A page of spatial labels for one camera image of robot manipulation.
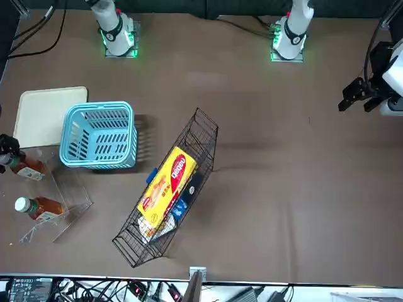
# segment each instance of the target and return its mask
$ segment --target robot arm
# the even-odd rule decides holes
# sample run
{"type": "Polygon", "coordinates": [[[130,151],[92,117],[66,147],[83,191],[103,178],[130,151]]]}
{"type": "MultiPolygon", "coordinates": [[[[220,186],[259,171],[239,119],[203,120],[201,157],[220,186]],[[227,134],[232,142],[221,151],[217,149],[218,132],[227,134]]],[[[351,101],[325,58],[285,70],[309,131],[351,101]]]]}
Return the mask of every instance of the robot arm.
{"type": "Polygon", "coordinates": [[[339,111],[347,110],[356,101],[367,100],[366,112],[382,104],[382,114],[403,115],[403,39],[395,45],[379,42],[370,52],[370,62],[373,76],[369,83],[357,77],[344,88],[339,111]]]}
{"type": "Polygon", "coordinates": [[[281,31],[273,48],[282,58],[292,60],[302,51],[313,16],[314,9],[310,0],[293,0],[289,16],[284,16],[276,22],[281,31]]]}
{"type": "Polygon", "coordinates": [[[101,28],[106,49],[116,57],[132,50],[133,20],[123,13],[117,13],[113,0],[85,0],[95,14],[101,28]]]}

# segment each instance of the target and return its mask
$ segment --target snack package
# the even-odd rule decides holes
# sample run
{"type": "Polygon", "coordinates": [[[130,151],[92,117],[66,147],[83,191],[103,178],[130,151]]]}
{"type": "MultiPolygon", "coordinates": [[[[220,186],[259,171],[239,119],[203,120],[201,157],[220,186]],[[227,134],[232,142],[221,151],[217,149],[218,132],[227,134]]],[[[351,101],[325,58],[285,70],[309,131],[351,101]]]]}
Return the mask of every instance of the snack package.
{"type": "Polygon", "coordinates": [[[164,219],[195,169],[196,161],[174,147],[137,206],[153,228],[164,219]]]}

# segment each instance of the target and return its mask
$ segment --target plastic basket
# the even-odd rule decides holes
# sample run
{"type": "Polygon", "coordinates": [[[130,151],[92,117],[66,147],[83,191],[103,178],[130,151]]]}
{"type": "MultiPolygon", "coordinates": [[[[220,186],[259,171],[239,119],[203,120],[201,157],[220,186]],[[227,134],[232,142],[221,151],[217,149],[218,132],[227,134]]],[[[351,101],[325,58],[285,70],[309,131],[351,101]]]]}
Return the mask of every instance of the plastic basket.
{"type": "Polygon", "coordinates": [[[68,167],[121,169],[136,161],[137,131],[126,102],[86,103],[66,113],[60,160],[68,167]]]}

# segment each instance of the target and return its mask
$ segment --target sauce bottle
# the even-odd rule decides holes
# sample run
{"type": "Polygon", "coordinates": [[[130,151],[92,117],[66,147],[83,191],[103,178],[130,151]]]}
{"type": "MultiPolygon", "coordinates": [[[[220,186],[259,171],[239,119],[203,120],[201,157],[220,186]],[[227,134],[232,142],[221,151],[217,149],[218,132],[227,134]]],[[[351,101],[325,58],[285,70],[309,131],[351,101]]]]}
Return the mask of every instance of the sauce bottle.
{"type": "Polygon", "coordinates": [[[17,212],[27,213],[38,222],[52,220],[64,213],[60,203],[41,196],[33,199],[20,197],[15,201],[14,208],[17,212]]]}
{"type": "Polygon", "coordinates": [[[46,169],[43,162],[27,157],[15,138],[5,134],[0,135],[0,165],[2,173],[4,166],[9,166],[15,174],[36,181],[44,177],[46,169]]]}

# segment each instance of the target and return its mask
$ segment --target red object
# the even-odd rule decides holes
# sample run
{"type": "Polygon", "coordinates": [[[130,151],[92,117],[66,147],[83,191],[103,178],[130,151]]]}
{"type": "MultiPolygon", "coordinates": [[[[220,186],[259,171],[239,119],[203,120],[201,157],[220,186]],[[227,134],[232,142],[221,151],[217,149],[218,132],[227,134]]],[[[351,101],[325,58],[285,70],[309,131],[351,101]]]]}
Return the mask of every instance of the red object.
{"type": "Polygon", "coordinates": [[[172,193],[175,192],[176,188],[179,186],[181,179],[183,177],[184,170],[186,168],[186,157],[183,154],[179,154],[171,168],[171,189],[172,193]]]}

